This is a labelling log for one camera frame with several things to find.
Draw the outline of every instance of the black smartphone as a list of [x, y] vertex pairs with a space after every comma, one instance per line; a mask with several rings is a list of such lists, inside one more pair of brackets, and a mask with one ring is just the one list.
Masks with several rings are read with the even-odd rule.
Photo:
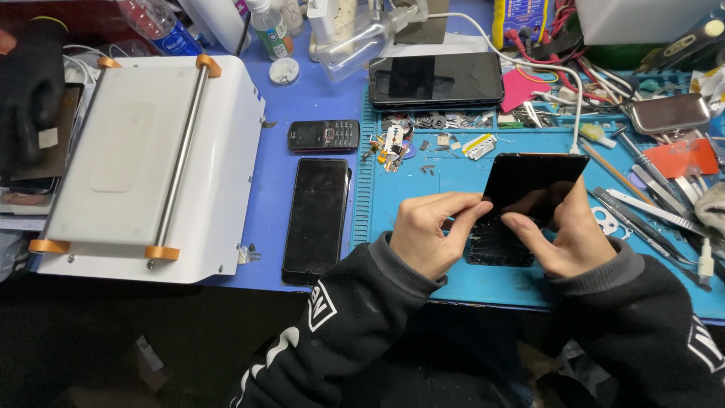
[[287, 131], [287, 148], [292, 152], [355, 150], [360, 143], [360, 122], [300, 121]]
[[312, 285], [340, 261], [352, 172], [347, 160], [303, 158], [297, 163], [282, 281]]
[[588, 162], [587, 155], [565, 153], [501, 153], [496, 156], [484, 190], [484, 200], [491, 201], [494, 207], [471, 230], [468, 263], [531, 266], [534, 256], [501, 222], [501, 215], [521, 213], [539, 228], [545, 228]]
[[501, 62], [493, 52], [375, 58], [368, 99], [378, 109], [498, 105]]

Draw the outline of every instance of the plastic water bottle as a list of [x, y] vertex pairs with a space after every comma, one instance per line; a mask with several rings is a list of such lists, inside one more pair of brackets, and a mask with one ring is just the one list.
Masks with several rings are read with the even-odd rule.
[[257, 31], [257, 37], [265, 45], [272, 61], [291, 57], [294, 52], [292, 37], [279, 10], [271, 7], [270, 0], [246, 0], [246, 6], [252, 13], [249, 23]]
[[163, 0], [117, 0], [128, 24], [163, 55], [199, 55], [202, 48]]

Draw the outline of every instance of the white laminating machine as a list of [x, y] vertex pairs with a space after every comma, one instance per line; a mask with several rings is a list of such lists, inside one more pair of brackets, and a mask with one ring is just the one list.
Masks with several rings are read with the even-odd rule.
[[101, 58], [39, 272], [193, 283], [234, 274], [265, 100], [234, 56]]

